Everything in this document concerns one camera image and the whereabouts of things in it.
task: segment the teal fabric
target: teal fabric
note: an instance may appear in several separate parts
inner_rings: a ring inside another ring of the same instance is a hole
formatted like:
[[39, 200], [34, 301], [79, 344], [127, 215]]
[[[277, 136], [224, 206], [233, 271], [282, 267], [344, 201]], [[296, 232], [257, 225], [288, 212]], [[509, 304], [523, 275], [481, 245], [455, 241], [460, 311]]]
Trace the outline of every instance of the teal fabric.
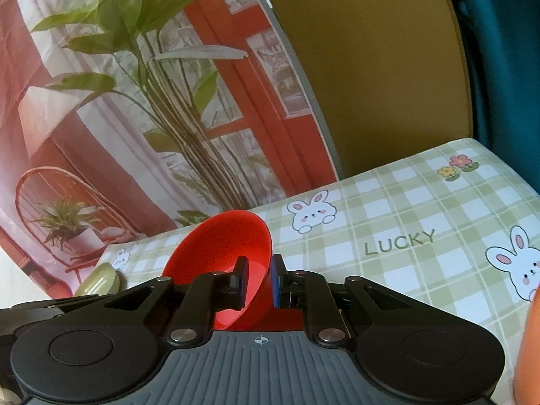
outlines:
[[475, 138], [540, 193], [540, 0], [453, 0]]

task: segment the green bowl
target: green bowl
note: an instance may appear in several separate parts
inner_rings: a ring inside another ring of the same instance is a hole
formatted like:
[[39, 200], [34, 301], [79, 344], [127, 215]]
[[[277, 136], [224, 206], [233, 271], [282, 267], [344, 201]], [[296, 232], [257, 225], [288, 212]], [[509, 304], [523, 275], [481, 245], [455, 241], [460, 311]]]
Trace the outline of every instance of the green bowl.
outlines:
[[120, 277], [111, 264], [104, 262], [84, 279], [74, 296], [116, 294], [119, 290]]

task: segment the bunny ear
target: bunny ear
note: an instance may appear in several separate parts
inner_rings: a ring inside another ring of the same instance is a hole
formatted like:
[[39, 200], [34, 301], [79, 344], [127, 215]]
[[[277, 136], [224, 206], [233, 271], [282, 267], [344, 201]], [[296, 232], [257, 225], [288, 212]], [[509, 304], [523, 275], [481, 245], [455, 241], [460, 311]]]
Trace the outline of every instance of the bunny ear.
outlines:
[[512, 246], [514, 246], [516, 253], [520, 250], [528, 249], [529, 237], [523, 228], [519, 227], [518, 225], [512, 227], [510, 237], [512, 239]]
[[287, 204], [287, 210], [291, 213], [298, 213], [304, 210], [307, 207], [307, 204], [303, 201], [293, 201]]
[[320, 203], [321, 201], [324, 201], [328, 197], [328, 190], [321, 190], [317, 193], [313, 198], [311, 198], [310, 204], [313, 203]]
[[510, 272], [512, 261], [516, 258], [514, 253], [499, 247], [488, 248], [485, 252], [485, 257], [495, 268], [506, 272]]

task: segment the lampshade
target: lampshade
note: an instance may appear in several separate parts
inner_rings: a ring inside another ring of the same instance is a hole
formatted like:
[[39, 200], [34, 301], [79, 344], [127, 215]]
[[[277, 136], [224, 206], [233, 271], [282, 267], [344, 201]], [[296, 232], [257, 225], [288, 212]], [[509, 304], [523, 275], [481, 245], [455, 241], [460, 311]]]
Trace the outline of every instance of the lampshade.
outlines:
[[26, 90], [19, 103], [19, 117], [29, 157], [79, 103], [78, 97], [60, 91], [39, 87]]

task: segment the bunny paw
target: bunny paw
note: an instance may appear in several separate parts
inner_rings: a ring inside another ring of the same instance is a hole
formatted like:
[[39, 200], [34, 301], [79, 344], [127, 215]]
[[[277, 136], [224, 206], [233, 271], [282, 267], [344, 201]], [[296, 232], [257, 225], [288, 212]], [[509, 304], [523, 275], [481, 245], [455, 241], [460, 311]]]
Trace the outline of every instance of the bunny paw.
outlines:
[[322, 220], [322, 223], [331, 223], [335, 219], [336, 219], [335, 215], [328, 215]]

